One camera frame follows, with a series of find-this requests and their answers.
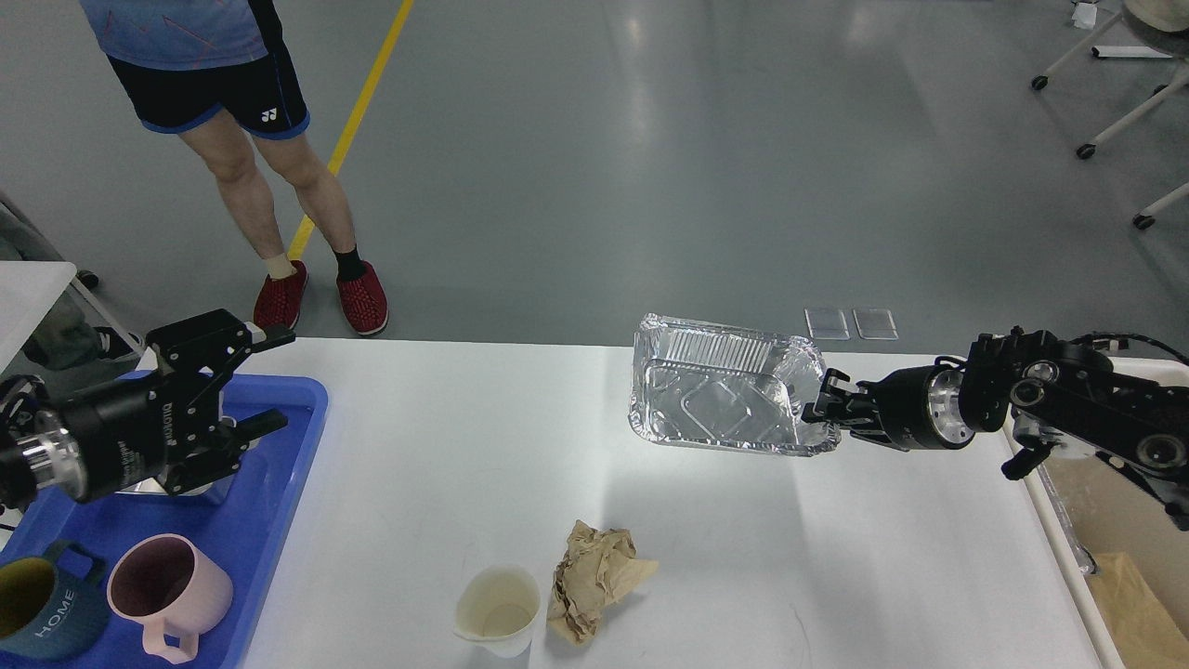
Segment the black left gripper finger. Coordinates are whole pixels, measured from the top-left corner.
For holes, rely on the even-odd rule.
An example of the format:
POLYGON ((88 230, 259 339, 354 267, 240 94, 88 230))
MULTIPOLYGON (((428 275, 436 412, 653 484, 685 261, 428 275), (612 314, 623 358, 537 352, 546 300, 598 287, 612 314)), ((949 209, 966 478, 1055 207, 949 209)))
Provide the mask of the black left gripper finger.
POLYGON ((157 360, 157 397, 175 410, 203 410, 249 356, 292 343, 292 327, 254 326, 225 309, 157 327, 146 343, 157 360))
POLYGON ((254 443, 271 433, 288 427, 288 418, 276 408, 262 414, 254 414, 241 422, 229 422, 229 418, 220 419, 213 433, 208 433, 207 444, 184 457, 180 463, 174 463, 166 471, 166 487, 174 492, 199 486, 212 479, 226 476, 226 471, 239 465, 241 469, 243 455, 246 454, 254 443))

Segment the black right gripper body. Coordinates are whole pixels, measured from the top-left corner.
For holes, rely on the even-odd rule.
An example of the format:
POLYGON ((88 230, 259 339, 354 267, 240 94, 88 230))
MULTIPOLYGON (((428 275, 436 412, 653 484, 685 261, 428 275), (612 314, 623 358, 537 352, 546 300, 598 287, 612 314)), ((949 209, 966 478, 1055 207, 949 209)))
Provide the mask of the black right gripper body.
POLYGON ((960 450, 975 436, 960 414, 963 371, 897 370, 868 390, 887 444, 900 452, 960 450))

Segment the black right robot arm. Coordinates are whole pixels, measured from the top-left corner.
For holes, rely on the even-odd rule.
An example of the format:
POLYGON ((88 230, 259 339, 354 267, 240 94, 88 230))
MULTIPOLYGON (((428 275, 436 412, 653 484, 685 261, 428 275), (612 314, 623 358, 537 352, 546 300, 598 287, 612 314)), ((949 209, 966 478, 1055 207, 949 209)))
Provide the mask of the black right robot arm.
POLYGON ((937 356, 854 389, 829 368, 803 419, 899 452, 956 452, 1009 425, 1018 449, 1001 471, 1011 481, 1062 449, 1086 446, 1185 531, 1185 386, 1118 373, 1105 343, 1121 340, 1113 332, 1064 340, 1014 327, 979 335, 962 359, 937 356))

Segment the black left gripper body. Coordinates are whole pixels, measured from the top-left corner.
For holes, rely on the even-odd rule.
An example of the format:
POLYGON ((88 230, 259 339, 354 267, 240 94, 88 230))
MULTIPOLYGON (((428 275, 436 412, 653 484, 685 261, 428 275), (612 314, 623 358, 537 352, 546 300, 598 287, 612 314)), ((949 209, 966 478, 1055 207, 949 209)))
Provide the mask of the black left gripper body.
POLYGON ((78 391, 34 414, 27 466, 34 491, 59 488, 90 503, 164 475, 184 441, 183 400, 147 378, 78 391))

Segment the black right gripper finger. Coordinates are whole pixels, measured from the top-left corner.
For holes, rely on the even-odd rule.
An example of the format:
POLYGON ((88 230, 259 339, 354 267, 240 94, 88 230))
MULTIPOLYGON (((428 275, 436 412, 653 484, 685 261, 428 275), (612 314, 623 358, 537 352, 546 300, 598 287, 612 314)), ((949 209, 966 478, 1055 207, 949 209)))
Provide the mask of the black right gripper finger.
POLYGON ((904 444, 892 440, 889 433, 876 414, 860 414, 858 416, 819 416, 818 422, 836 427, 841 431, 849 433, 853 438, 866 441, 866 443, 880 444, 897 452, 908 452, 904 444))
POLYGON ((856 381, 855 389, 847 389, 851 378, 841 370, 828 370, 817 398, 803 408, 803 422, 832 425, 877 425, 879 408, 872 395, 874 381, 856 381))

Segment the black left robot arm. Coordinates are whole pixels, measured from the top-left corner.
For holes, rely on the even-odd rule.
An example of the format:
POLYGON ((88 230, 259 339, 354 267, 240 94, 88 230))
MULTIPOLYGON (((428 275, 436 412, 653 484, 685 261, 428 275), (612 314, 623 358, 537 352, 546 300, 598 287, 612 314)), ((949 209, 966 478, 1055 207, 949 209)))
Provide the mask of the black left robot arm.
POLYGON ((184 496, 233 476, 254 441, 288 419, 275 408, 232 419, 224 389, 249 356, 292 341, 292 327, 218 309, 149 332, 157 367, 146 375, 59 400, 38 378, 10 378, 26 397, 5 408, 4 506, 24 511, 48 488, 88 504, 144 481, 184 496))

